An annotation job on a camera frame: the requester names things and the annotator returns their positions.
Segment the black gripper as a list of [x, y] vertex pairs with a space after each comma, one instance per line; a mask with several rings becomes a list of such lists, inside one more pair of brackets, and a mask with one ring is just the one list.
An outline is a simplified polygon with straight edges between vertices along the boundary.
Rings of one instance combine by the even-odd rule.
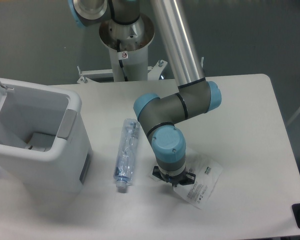
[[171, 183], [174, 187], [177, 187], [178, 185], [193, 185], [196, 180], [196, 175], [194, 173], [185, 170], [175, 176], [163, 174], [157, 165], [153, 167], [152, 176], [166, 183]]

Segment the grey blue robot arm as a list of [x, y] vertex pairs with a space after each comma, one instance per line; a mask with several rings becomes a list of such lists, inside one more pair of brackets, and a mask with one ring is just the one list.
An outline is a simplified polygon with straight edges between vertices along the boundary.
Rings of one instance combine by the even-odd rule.
[[[139, 1], [70, 0], [68, 5], [78, 25], [99, 24], [116, 82], [148, 79], [148, 47], [155, 28]], [[153, 175], [173, 186], [192, 185], [196, 176], [186, 169], [186, 141], [176, 124], [218, 108], [222, 95], [217, 84], [205, 78], [182, 2], [153, 0], [151, 6], [178, 92], [163, 98], [144, 94], [133, 109], [155, 154]]]

